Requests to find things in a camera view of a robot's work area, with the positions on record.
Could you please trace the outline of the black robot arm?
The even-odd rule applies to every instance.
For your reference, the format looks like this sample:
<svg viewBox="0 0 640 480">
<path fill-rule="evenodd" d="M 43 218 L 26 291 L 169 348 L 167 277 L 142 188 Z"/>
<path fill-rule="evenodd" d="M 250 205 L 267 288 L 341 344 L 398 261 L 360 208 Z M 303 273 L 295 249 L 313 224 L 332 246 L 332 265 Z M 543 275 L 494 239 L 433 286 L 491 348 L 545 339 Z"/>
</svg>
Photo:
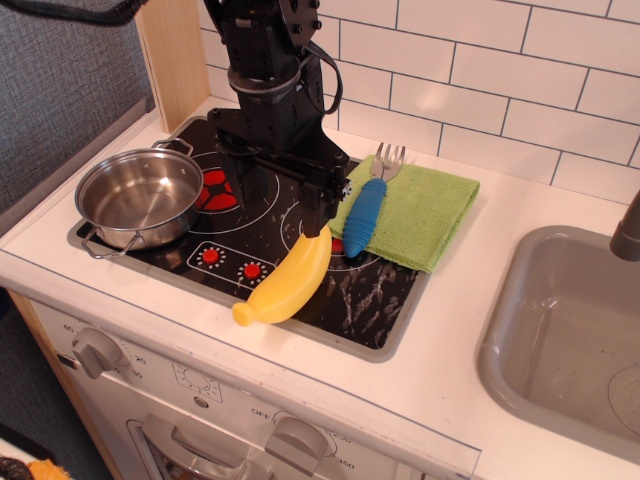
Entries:
<svg viewBox="0 0 640 480">
<path fill-rule="evenodd" d="M 317 1 L 208 1 L 226 47 L 236 109 L 211 110 L 217 148 L 242 180 L 260 165 L 298 184 L 304 234 L 313 238 L 336 216 L 347 189 L 348 155 L 324 133 L 343 83 L 324 101 L 323 64 L 336 63 L 313 42 L 321 29 Z"/>
</svg>

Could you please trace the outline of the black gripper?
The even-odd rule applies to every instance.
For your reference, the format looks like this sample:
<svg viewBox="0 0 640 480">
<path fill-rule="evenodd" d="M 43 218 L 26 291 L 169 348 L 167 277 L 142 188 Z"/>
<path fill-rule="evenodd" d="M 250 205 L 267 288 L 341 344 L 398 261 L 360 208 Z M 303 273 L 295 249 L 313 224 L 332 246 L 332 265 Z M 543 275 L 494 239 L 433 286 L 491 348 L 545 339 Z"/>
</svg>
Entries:
<svg viewBox="0 0 640 480">
<path fill-rule="evenodd" d="M 218 132 L 220 164 L 241 207 L 260 201 L 259 157 L 293 175 L 299 186 L 303 233 L 317 237 L 336 216 L 348 190 L 348 155 L 325 134 L 327 114 L 318 88 L 295 87 L 286 93 L 238 94 L 238 109 L 215 108 L 207 118 Z"/>
</svg>

